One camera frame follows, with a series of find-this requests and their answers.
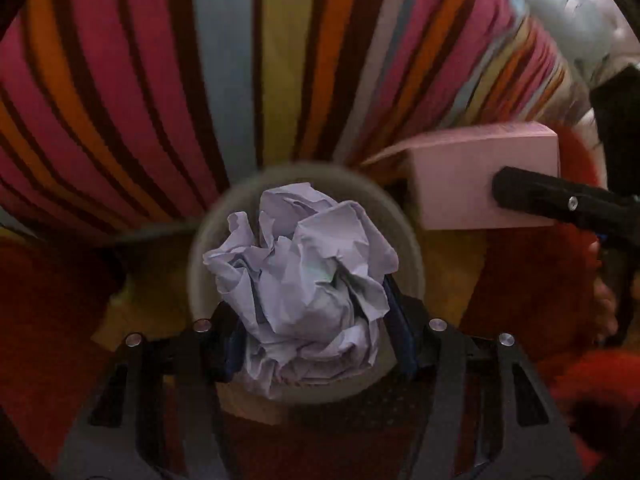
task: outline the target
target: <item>metal screw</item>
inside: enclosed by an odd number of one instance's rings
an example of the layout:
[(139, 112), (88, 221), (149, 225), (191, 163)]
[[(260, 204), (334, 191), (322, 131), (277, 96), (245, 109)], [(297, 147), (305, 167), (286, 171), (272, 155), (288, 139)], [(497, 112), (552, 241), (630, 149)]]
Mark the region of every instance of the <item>metal screw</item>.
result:
[(575, 211), (578, 209), (578, 199), (572, 196), (566, 206), (569, 208), (569, 211)]
[(429, 322), (429, 328), (434, 332), (444, 332), (447, 329), (447, 322), (439, 317), (434, 317)]
[(129, 334), (127, 338), (124, 340), (124, 342), (126, 343), (127, 346), (130, 346), (132, 348), (134, 346), (138, 346), (140, 343), (142, 343), (142, 334), (139, 334), (138, 332)]
[(193, 323), (193, 329), (199, 333), (208, 332), (211, 330), (211, 322), (206, 318), (199, 319)]
[(516, 339), (511, 334), (504, 332), (498, 336), (498, 341), (500, 341), (500, 344), (503, 346), (513, 346)]

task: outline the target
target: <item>pink box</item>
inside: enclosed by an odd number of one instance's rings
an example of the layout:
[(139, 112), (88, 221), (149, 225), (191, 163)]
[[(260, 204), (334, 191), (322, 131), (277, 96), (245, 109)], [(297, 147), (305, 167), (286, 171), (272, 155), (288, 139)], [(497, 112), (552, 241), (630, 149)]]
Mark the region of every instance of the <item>pink box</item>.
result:
[(505, 166), (559, 175), (558, 136), (538, 123), (508, 123), (421, 134), (365, 162), (407, 152), (425, 229), (547, 226), (552, 220), (498, 207), (494, 174)]

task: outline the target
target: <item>round container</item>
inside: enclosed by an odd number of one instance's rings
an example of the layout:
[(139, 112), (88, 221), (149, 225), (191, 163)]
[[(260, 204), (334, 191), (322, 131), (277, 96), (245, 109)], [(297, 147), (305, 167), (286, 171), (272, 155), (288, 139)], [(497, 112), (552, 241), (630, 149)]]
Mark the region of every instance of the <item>round container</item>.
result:
[[(202, 255), (219, 247), (228, 237), (226, 218), (246, 211), (254, 232), (258, 232), (257, 213), (263, 191), (273, 187), (309, 182), (311, 186), (338, 202), (353, 200), (367, 211), (371, 221), (398, 253), (399, 270), (394, 277), (402, 292), (424, 297), (424, 270), (420, 246), (398, 204), (372, 181), (340, 166), (321, 163), (277, 166), (233, 186), (205, 216), (196, 234), (188, 271), (188, 292), (193, 319), (210, 317), (220, 302), (214, 276), (202, 263)], [(381, 379), (396, 364), (396, 358), (381, 323), (380, 349), (375, 364), (360, 375), (323, 385), (278, 384), (271, 388), (271, 399), (289, 404), (319, 404), (355, 395)]]

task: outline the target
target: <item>pink stripe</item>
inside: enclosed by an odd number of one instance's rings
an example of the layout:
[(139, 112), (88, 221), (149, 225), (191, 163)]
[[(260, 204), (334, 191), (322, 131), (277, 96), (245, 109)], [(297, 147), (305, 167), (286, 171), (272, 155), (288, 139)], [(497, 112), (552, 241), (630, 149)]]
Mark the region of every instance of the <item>pink stripe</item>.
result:
[(0, 44), (0, 72), (27, 129), (67, 182), (118, 212), (132, 226), (148, 222), (118, 195), (53, 116), (24, 59), (19, 20), (14, 20)]
[(57, 219), (47, 217), (47, 221), (42, 218), (42, 214), (38, 216), (38, 212), (26, 202), (23, 202), (22, 199), (15, 196), (11, 191), (5, 188), (2, 183), (0, 183), (0, 204), (2, 207), (15, 218), (18, 222), (21, 222), (28, 226), (28, 220), (33, 222), (39, 222), (41, 224), (52, 225), (51, 221), (53, 221), (56, 229), (63, 228), (62, 224), (59, 224)]
[(214, 203), (219, 193), (198, 144), (182, 91), (166, 0), (129, 0), (129, 5), (162, 126), (206, 203)]
[[(498, 18), (494, 26), (489, 28), (494, 12), (498, 12)], [(402, 129), (398, 140), (418, 134), (434, 125), (473, 72), (479, 57), (495, 36), (502, 34), (509, 27), (511, 19), (507, 0), (475, 0), (462, 33), (427, 93)]]
[(530, 83), (527, 90), (524, 92), (522, 97), (520, 98), (520, 105), (514, 110), (514, 114), (517, 115), (520, 111), (529, 103), (530, 99), (533, 97), (535, 92), (540, 88), (540, 85), (543, 81), (546, 80), (547, 77), (551, 74), (554, 66), (556, 65), (556, 59), (559, 56), (558, 51), (556, 50), (554, 41), (551, 39), (549, 34), (542, 27), (538, 26), (538, 42), (542, 46), (547, 46), (548, 49), (546, 54), (543, 56), (542, 65), (544, 66), (544, 70), (540, 70), (538, 75), (533, 79)]
[(364, 137), (376, 127), (383, 115), (392, 107), (394, 98), (400, 89), (402, 76), (408, 69), (412, 53), (420, 47), (420, 38), (428, 18), (433, 14), (440, 0), (415, 0), (411, 18), (406, 26), (402, 41), (380, 87), (379, 97), (367, 117), (363, 129)]
[(202, 213), (158, 142), (129, 57), (116, 0), (73, 0), (82, 50), (111, 120), (129, 151), (184, 216)]
[(89, 224), (85, 224), (81, 219), (61, 208), (59, 205), (44, 198), (39, 191), (33, 189), (27, 178), (11, 160), (11, 157), (0, 149), (0, 173), (8, 184), (22, 193), (28, 200), (36, 206), (44, 209), (47, 213), (69, 226), (82, 236), (90, 239), (105, 239), (106, 235)]

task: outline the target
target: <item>red fabric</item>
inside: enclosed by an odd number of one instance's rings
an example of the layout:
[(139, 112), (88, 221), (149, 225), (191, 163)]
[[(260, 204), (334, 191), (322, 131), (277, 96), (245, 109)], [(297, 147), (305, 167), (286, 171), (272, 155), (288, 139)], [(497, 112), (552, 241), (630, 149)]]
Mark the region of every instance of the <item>red fabric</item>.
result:
[[(559, 138), (562, 175), (594, 184), (578, 139), (567, 130)], [(462, 328), (484, 336), (511, 332), (546, 377), (563, 370), (590, 343), (593, 239), (561, 225), (490, 233)], [(104, 274), (96, 262), (78, 262), (69, 266), (44, 248), (0, 242), (0, 326), (10, 327), (0, 338), (0, 402), (47, 465), (109, 358), (89, 337), (110, 282), (95, 283)], [(227, 421), (247, 479), (394, 478), (411, 438), (405, 428), (336, 435)]]
[(103, 270), (0, 238), (0, 404), (47, 466), (110, 357), (90, 341), (114, 285)]
[[(558, 133), (562, 177), (597, 183), (588, 152), (568, 128)], [(571, 225), (494, 230), (486, 261), (462, 319), (465, 333), (494, 338), (510, 332), (546, 380), (591, 347), (594, 335), (595, 241)]]
[[(551, 393), (568, 416), (579, 402), (608, 406), (623, 428), (640, 404), (640, 356), (619, 350), (590, 352), (558, 378)], [(574, 437), (584, 469), (589, 472), (603, 455), (591, 449), (579, 434)]]

